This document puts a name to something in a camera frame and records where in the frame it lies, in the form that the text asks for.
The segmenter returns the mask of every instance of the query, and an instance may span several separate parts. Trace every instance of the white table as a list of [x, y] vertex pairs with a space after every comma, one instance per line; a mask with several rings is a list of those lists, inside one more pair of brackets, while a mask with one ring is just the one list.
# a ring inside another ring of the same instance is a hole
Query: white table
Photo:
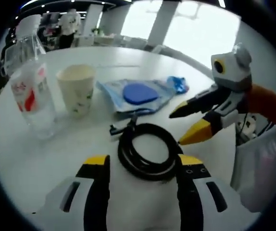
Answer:
[[[213, 81], [182, 61], [128, 48], [73, 48], [51, 51], [43, 59], [47, 62], [48, 84], [61, 118], [59, 124], [63, 126], [51, 140], [40, 142], [33, 138], [9, 84], [0, 95], [0, 180], [14, 204], [23, 212], [37, 211], [44, 204], [45, 195], [66, 177], [74, 176], [88, 157], [109, 154], [112, 162], [109, 227], [129, 230], [125, 228], [129, 226], [131, 230], [141, 230], [143, 225], [156, 224], [157, 220], [179, 230], [176, 181], [145, 182], [128, 174], [117, 160], [118, 142], [109, 134], [111, 123], [125, 125], [128, 120], [118, 122], [110, 103], [98, 89], [94, 90], [89, 115], [81, 120], [70, 120], [56, 73], [72, 64], [89, 64], [97, 67], [96, 80], [102, 82], [123, 78], [165, 79], [170, 75], [185, 77], [190, 87], [188, 93], [175, 96], [159, 112], [138, 119], [138, 123], [164, 127], [176, 140], [202, 115], [169, 119], [170, 112], [180, 102], [210, 87]], [[151, 161], [167, 157], [165, 145], [156, 137], [142, 136], [134, 144], [138, 152]], [[230, 183], [235, 154], [234, 126], [209, 141], [182, 148], [184, 153], [200, 158], [213, 176]]]

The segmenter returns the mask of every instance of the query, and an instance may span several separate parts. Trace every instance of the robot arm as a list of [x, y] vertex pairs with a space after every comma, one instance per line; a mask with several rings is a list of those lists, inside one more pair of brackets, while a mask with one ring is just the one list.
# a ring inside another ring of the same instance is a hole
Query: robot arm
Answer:
[[251, 56], [241, 43], [232, 52], [213, 55], [211, 61], [215, 84], [181, 103], [169, 116], [177, 118], [209, 111], [181, 137], [181, 145], [208, 140], [235, 123], [243, 109], [245, 93], [251, 89]]

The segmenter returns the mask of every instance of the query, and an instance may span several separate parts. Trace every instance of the blue round object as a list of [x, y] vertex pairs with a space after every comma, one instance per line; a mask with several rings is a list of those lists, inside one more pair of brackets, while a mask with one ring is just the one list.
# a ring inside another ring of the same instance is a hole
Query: blue round object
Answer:
[[131, 83], [124, 87], [123, 98], [126, 102], [140, 105], [156, 100], [159, 97], [156, 90], [142, 83]]

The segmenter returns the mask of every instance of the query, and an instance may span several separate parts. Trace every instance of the person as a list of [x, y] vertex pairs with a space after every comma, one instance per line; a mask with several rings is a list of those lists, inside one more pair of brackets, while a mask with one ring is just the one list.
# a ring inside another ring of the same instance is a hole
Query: person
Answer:
[[78, 31], [80, 24], [80, 14], [76, 12], [76, 9], [70, 9], [67, 14], [62, 15], [58, 23], [61, 26], [59, 49], [71, 47], [74, 34]]
[[246, 98], [248, 112], [259, 113], [276, 124], [276, 93], [253, 84]]

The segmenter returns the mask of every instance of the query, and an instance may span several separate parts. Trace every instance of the bottle label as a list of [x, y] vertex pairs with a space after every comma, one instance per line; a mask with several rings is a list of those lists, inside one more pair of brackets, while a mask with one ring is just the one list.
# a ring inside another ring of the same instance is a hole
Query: bottle label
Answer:
[[21, 112], [36, 112], [41, 102], [45, 102], [45, 92], [48, 91], [46, 70], [43, 64], [34, 76], [32, 73], [23, 73], [22, 76], [12, 80], [11, 88], [14, 98]]

